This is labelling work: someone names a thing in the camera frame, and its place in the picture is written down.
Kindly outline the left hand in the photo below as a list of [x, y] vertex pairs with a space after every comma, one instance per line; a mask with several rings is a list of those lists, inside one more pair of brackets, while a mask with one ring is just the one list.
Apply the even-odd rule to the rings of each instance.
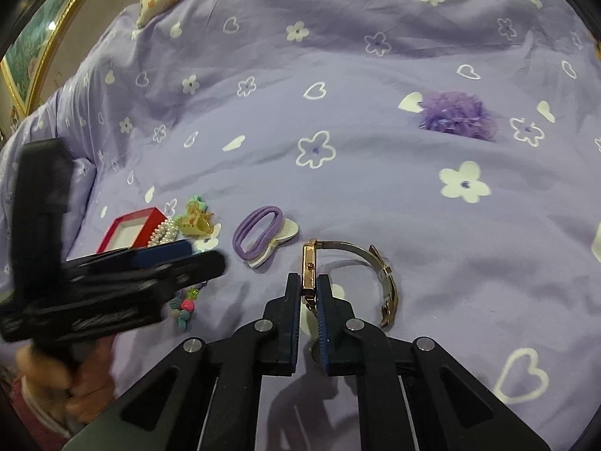
[[17, 350], [15, 358], [21, 386], [36, 408], [54, 421], [65, 424], [73, 418], [88, 424], [115, 399], [111, 375], [113, 342], [110, 336], [98, 340], [87, 359], [75, 372], [44, 355], [29, 344]]

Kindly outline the left red sleeve forearm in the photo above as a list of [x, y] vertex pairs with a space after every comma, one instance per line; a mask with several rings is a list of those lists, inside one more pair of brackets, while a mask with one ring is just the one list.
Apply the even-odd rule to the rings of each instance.
[[66, 443], [72, 438], [72, 432], [65, 425], [61, 425], [58, 421], [55, 421], [33, 399], [27, 387], [27, 381], [23, 377], [18, 377], [14, 380], [10, 398], [17, 415], [35, 439], [45, 438], [46, 441], [54, 440]]

